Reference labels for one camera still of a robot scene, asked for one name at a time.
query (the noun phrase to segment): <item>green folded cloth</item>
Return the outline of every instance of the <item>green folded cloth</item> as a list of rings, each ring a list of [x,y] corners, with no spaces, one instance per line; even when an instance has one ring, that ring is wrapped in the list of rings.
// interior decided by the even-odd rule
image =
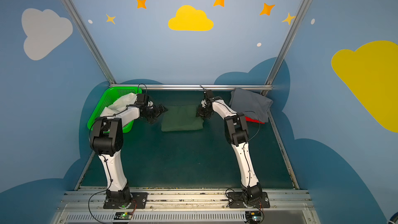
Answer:
[[[196,117],[197,105],[166,106],[163,114],[162,132],[203,129],[203,119]]]

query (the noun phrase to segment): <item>dark green table surface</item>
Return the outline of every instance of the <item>dark green table surface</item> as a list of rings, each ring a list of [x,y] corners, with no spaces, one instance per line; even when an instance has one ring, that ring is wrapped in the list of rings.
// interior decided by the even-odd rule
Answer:
[[[230,92],[214,92],[228,104]],[[164,105],[199,104],[203,92],[149,91],[151,100]],[[162,132],[162,118],[155,124],[135,121],[124,134],[121,151],[123,171],[131,187],[240,188],[240,171],[235,153],[224,135],[224,121],[217,114],[203,123],[202,130]],[[258,123],[248,122],[249,136]],[[260,125],[249,142],[254,171],[264,189],[292,189],[270,123]],[[100,159],[95,156],[82,186],[106,186]]]

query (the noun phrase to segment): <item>yellow cloud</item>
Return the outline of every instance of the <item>yellow cloud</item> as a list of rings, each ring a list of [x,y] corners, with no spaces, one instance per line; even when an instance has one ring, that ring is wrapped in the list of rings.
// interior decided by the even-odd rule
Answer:
[[[172,30],[207,31],[213,25],[213,21],[207,18],[204,11],[196,10],[190,5],[180,7],[176,17],[169,20],[169,28]]]
[[[340,50],[331,65],[376,121],[398,132],[398,45],[375,41]]]

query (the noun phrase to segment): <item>yellow star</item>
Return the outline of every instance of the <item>yellow star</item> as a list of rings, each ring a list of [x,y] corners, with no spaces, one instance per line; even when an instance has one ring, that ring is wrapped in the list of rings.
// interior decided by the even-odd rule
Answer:
[[[260,16],[263,14],[267,14],[268,16],[271,14],[271,10],[275,5],[267,5],[266,3],[264,3],[264,9],[263,11],[260,13]]]
[[[107,22],[112,22],[113,24],[115,24],[115,22],[113,21],[113,19],[114,19],[115,17],[110,17],[110,16],[108,16],[108,14],[107,14],[106,16],[108,17]]]
[[[295,18],[296,16],[291,16],[290,15],[290,12],[289,13],[287,13],[287,18],[285,19],[285,20],[283,20],[282,22],[288,22],[289,23],[289,25],[290,25],[290,22],[291,22],[291,20],[293,19],[293,18]]]
[[[222,7],[224,7],[224,0],[216,0],[216,2],[214,2],[213,6],[216,6],[216,5],[221,5]]]
[[[145,1],[147,1],[147,0],[137,0],[137,2],[138,2],[137,9],[138,8],[146,9],[147,7],[145,6]]]

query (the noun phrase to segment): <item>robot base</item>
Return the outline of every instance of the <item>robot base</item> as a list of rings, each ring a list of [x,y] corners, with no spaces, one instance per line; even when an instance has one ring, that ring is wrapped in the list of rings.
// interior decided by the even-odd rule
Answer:
[[[139,192],[139,193],[131,193],[131,202],[121,202],[117,200],[112,200],[112,199],[106,199],[103,208],[104,209],[142,209],[145,208],[145,205],[147,204],[147,196],[148,194],[145,192]]]
[[[244,202],[242,200],[242,192],[227,192],[229,199],[229,208],[253,208],[257,207],[261,209],[260,202],[263,208],[270,208],[268,195],[263,192],[263,196],[253,202]]]

